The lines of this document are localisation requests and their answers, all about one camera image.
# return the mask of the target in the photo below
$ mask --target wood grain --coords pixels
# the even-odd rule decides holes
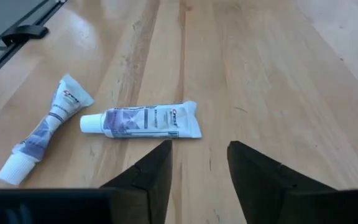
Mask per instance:
[[[83,134],[81,115],[194,100],[203,138],[174,140],[167,223],[245,223],[232,140],[358,188],[358,1],[70,0],[46,26],[0,70],[0,168],[63,74],[96,102],[54,134],[21,187],[97,187],[161,142]]]

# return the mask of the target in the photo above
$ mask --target wooden surface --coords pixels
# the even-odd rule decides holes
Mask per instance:
[[[203,138],[174,140],[167,223],[245,222],[231,140],[358,187],[358,0],[69,0],[46,26],[0,70],[0,168],[64,73],[96,103],[55,133],[21,187],[105,183],[161,140],[83,134],[80,116],[183,100],[198,103]]]

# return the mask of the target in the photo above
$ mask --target crumpled toothpaste tube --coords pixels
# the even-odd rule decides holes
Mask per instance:
[[[29,137],[14,146],[12,155],[0,170],[0,179],[19,185],[41,161],[48,142],[56,129],[85,106],[93,104],[92,97],[69,74],[60,80],[52,98],[49,113]]]
[[[84,133],[104,133],[110,138],[201,138],[193,101],[172,105],[112,108],[84,115]]]

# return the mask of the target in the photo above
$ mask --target white toothpaste tube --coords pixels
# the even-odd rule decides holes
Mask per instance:
[[[112,108],[84,115],[84,133],[104,133],[110,138],[201,138],[193,101],[172,105]]]
[[[93,102],[92,97],[77,81],[69,74],[64,75],[52,98],[49,113],[25,140],[14,146],[12,155],[0,170],[0,179],[19,185],[35,163],[43,158],[56,129],[80,109]]]

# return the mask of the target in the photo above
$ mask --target white cap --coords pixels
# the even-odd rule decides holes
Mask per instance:
[[[21,152],[12,154],[0,170],[0,180],[19,185],[34,168],[36,159]]]
[[[84,133],[103,133],[103,114],[84,115],[80,120],[81,131]]]

